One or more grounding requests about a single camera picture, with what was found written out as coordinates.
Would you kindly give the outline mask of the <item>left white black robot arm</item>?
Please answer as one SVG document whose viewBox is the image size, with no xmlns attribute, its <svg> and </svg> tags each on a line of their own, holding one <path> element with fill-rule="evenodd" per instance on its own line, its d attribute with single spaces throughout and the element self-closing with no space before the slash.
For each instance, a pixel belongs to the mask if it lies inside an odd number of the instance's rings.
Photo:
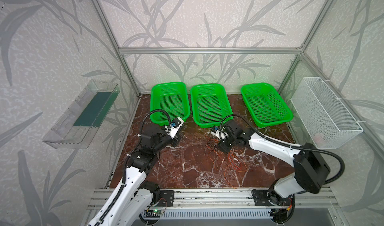
<svg viewBox="0 0 384 226">
<path fill-rule="evenodd" d="M 139 143 L 124 162 L 122 179 L 89 226 L 130 226 L 144 209 L 160 201 L 160 186 L 146 178 L 165 147 L 180 141 L 182 126 L 171 123 L 139 134 Z"/>
</svg>

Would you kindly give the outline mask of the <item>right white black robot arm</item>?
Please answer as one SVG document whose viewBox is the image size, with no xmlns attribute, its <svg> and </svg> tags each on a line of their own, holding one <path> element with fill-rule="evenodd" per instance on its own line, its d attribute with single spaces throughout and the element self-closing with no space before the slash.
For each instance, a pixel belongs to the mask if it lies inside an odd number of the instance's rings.
<svg viewBox="0 0 384 226">
<path fill-rule="evenodd" d="M 344 160 L 335 153 L 319 150 L 309 143 L 302 146 L 280 141 L 254 128 L 244 130 L 234 120 L 214 126 L 211 133 L 219 138 L 218 149 L 224 153 L 242 145 L 280 159 L 294 169 L 268 189 L 266 197 L 273 205 L 297 193 L 317 194 L 323 185 L 336 181 L 345 172 Z"/>
</svg>

